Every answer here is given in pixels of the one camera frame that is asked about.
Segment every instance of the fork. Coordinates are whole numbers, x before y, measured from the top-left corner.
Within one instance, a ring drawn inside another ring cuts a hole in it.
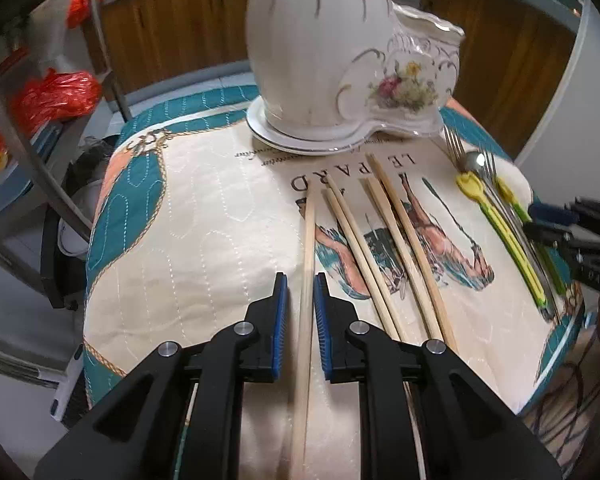
[[[493,152],[485,148],[484,145],[480,146],[480,152],[484,156],[484,171],[487,177],[491,180],[494,186],[498,185],[498,172],[496,171],[496,160]]]
[[[493,152],[488,152],[483,147],[480,147],[480,150],[484,155],[485,160],[489,161],[487,163],[486,173],[493,182],[494,187],[500,193],[500,196],[503,198],[504,202],[509,204],[509,207],[513,209],[514,213],[518,216],[518,220],[520,220],[521,224],[531,222],[531,217],[520,205],[520,202],[518,201],[513,191],[509,188],[509,186],[507,186],[507,183],[498,176],[498,173],[495,169]],[[531,263],[535,263],[536,267],[544,274],[544,278],[547,281],[551,279],[555,286],[555,290],[558,292],[558,294],[563,295],[566,291],[564,282],[560,276],[560,272],[558,272],[558,269],[554,264],[554,261],[551,259],[551,256],[549,255],[546,247],[540,244],[530,242],[528,239],[526,241],[528,242],[528,253],[535,259],[535,261],[531,261]]]
[[[464,145],[462,144],[462,140],[460,140],[460,135],[458,135],[458,131],[455,128],[449,128],[444,124],[443,130],[445,131],[445,140],[446,140],[446,148],[451,158],[451,162],[454,164],[456,169],[459,171],[464,171],[461,167],[462,158],[466,155],[466,151],[464,149]]]

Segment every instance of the metal screw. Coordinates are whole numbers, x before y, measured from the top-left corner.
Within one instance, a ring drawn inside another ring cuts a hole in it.
[[[178,351],[178,344],[173,341],[165,341],[158,346],[158,354],[162,357],[170,357]]]
[[[253,325],[248,321],[241,321],[234,325],[234,332],[237,333],[237,335],[249,335],[253,332]]]
[[[427,350],[432,354],[442,354],[446,350],[446,345],[440,339],[429,339],[426,344]]]
[[[349,325],[349,330],[354,334],[363,335],[369,332],[369,325],[364,321],[354,321]]]

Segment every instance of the teal fabric pattern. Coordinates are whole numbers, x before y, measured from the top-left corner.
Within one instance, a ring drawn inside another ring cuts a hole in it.
[[[554,376],[555,371],[560,368],[560,365],[564,361],[565,355],[571,350],[576,339],[578,338],[578,334],[580,334],[580,329],[582,327],[582,321],[584,320],[584,311],[585,305],[584,302],[578,308],[578,311],[574,316],[576,316],[574,325],[571,329],[571,332],[567,336],[567,340],[562,345],[560,349],[560,353],[554,361],[554,366],[549,370],[549,373],[544,377],[540,384],[536,384],[536,390],[532,395],[531,399],[526,403],[525,407],[520,410],[520,413],[525,413],[534,403],[544,394],[545,388],[548,386],[551,378]],[[548,366],[549,361],[554,356],[556,351],[558,351],[558,345],[562,341],[562,339],[566,336],[567,328],[569,323],[571,322],[571,316],[569,314],[565,314],[560,320],[560,324],[557,325],[552,332],[549,334],[549,337],[546,340],[546,344],[544,345],[544,352],[542,353],[542,357],[539,365],[539,374],[544,371],[544,369]]]
[[[164,184],[156,153],[135,156],[120,173],[93,228],[87,294],[100,272],[138,240],[154,214]]]
[[[466,142],[474,146],[484,146],[493,155],[499,156],[504,160],[511,160],[510,156],[500,147],[500,145],[491,137],[483,127],[474,123],[471,119],[453,110],[453,108],[444,107],[440,110],[442,120],[450,128],[458,130],[458,134]]]
[[[218,88],[190,96],[171,99],[145,110],[129,121],[120,133],[117,146],[140,130],[169,119],[246,103],[258,96],[254,85]],[[170,124],[175,134],[204,132],[230,126],[246,117],[245,110],[235,110],[205,118]],[[146,228],[164,190],[156,153],[134,157],[116,179],[94,227],[87,258],[87,292],[102,270],[128,250]]]
[[[250,85],[219,88],[165,101],[145,110],[125,124],[120,133],[117,147],[134,134],[150,128],[154,124],[205,110],[213,110],[224,105],[246,104],[257,96],[258,88]],[[497,142],[473,121],[451,108],[442,108],[441,114],[445,124],[455,127],[465,141],[483,145],[495,155],[510,160]],[[245,117],[246,110],[235,110],[204,118],[176,121],[168,126],[168,130],[174,134],[204,132],[222,126],[230,126]],[[88,294],[102,270],[122,256],[138,240],[156,208],[159,207],[160,197],[163,196],[167,183],[164,181],[160,168],[161,161],[158,157],[159,155],[155,152],[135,156],[117,177],[94,226],[86,265]],[[563,318],[562,323],[550,336],[545,355],[542,358],[542,366],[546,365],[552,352],[555,351],[555,346],[564,335],[567,324],[568,319]],[[578,330],[573,332],[575,338]],[[570,344],[565,345],[563,351],[570,346]],[[84,371],[88,396],[92,404],[99,402],[122,378],[119,373],[98,360],[96,355],[88,349],[84,353]]]
[[[207,92],[200,92],[185,97],[170,99],[157,104],[144,112],[139,113],[122,128],[118,146],[125,142],[133,134],[138,133],[153,124],[163,123],[170,119],[176,119],[189,114],[212,110],[219,106],[235,105],[246,101],[252,101],[258,97],[256,85],[231,86],[229,88],[217,88]]]
[[[102,397],[122,379],[117,373],[109,370],[104,364],[99,362],[96,357],[84,350],[84,379],[87,385],[87,396],[90,406],[98,403]]]

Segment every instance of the white wall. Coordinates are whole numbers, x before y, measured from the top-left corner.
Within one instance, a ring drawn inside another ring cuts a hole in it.
[[[600,199],[600,14],[590,0],[563,81],[516,164],[544,202]]]
[[[29,477],[66,433],[49,415],[55,391],[0,375],[0,444]]]

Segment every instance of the shelf pole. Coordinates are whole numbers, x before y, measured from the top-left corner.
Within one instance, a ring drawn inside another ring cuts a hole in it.
[[[30,174],[45,195],[49,205],[67,222],[84,240],[89,241],[91,222],[82,214],[60,184],[53,178],[44,162],[40,159],[26,136],[17,129],[7,113],[0,95],[0,135],[4,139],[9,153]]]
[[[100,3],[98,0],[89,0],[89,5],[91,7],[91,19],[93,20],[93,28],[96,31],[96,37],[98,38],[98,46],[100,47],[100,52],[102,53],[102,58],[104,59],[104,64],[106,70],[112,70],[111,68],[111,60],[109,58],[109,51],[107,50],[107,43],[104,39],[104,32],[102,31],[102,20],[100,19]],[[113,92],[113,97],[118,103],[118,109],[120,110],[120,115],[125,120],[125,123],[131,120],[131,110],[129,109],[128,104],[126,103],[126,97],[122,91],[122,87],[116,77],[116,73],[112,72],[111,74],[111,90]]]

